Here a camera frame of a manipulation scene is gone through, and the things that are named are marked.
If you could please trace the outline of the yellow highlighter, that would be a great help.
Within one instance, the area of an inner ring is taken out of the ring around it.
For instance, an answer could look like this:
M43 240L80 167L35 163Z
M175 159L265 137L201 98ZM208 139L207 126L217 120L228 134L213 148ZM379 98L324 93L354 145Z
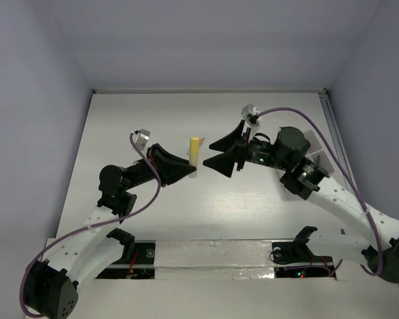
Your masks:
M200 152L200 139L198 137L190 138L189 164L195 167L195 171L189 174L189 178L197 177L199 152Z

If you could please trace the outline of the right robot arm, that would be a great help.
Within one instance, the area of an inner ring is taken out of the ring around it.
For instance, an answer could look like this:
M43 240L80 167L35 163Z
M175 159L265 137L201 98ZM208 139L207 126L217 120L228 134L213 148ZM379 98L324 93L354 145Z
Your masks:
M245 163L283 171L280 182L291 194L334 215L356 236L326 236L315 226L305 226L292 241L277 242L270 257L279 265L309 263L331 257L367 266L372 274L399 283L399 220L371 206L361 205L321 166L306 157L310 142L302 131L282 127L274 142L250 136L250 129L239 125L227 136L212 143L216 156L203 165L226 177L240 171Z

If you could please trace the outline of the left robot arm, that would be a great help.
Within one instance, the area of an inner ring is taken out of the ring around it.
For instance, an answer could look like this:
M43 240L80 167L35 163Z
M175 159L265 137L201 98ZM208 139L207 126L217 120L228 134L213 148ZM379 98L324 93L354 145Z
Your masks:
M150 146L129 167L107 165L99 175L101 197L79 229L56 239L28 265L19 302L31 318L68 318L80 293L107 266L134 258L135 239L121 229L137 214L137 196L129 189L156 180L157 187L171 185L196 171L186 159Z

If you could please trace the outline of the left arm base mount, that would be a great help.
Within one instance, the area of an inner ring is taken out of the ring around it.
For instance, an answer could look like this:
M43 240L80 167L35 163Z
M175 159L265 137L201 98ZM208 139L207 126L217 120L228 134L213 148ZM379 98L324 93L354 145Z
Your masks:
M96 279L155 279L155 241L137 241L134 235L122 229L113 230L108 238L116 239L124 247L122 256Z

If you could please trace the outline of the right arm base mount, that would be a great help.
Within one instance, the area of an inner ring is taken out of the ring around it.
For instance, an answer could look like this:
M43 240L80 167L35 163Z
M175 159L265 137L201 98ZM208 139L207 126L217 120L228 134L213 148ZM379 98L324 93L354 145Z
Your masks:
M293 240L272 243L269 260L274 264L276 278L336 278L333 258L314 255L307 243L316 227L306 226Z

